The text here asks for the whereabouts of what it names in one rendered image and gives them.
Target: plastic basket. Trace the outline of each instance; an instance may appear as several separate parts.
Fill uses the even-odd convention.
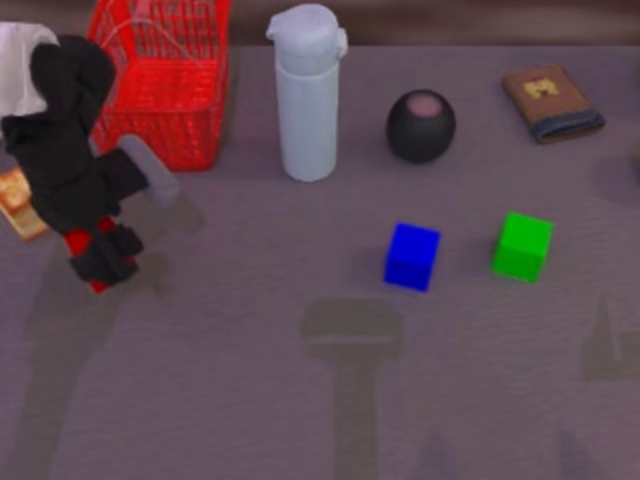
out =
[[[140,136],[173,171],[213,167],[228,84],[230,0],[99,0],[88,38],[117,76],[92,138]]]

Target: white bottle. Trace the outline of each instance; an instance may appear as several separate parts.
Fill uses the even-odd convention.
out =
[[[274,15],[267,38],[275,45],[282,164],[302,182],[335,169],[340,59],[347,34],[331,10],[303,4]]]

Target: black sphere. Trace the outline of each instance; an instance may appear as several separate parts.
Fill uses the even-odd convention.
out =
[[[432,90],[414,90],[400,97],[387,118],[391,151],[407,162],[428,163],[451,145],[456,117],[449,102]]]

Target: brown tabletop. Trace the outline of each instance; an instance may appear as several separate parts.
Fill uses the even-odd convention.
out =
[[[272,50],[239,59],[218,166],[124,205],[134,281],[93,297],[59,238],[0,223],[0,480],[638,478],[636,51],[354,48],[312,185],[280,167]],[[499,80],[544,63],[603,131],[532,142]],[[382,135],[419,87],[459,121],[423,167]],[[509,210],[556,224],[537,284],[490,271]],[[382,282],[398,221],[442,232],[427,294]]]

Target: wallet logo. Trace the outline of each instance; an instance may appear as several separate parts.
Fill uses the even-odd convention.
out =
[[[534,100],[548,95],[558,95],[558,87],[548,78],[535,78],[523,85],[524,91]]]

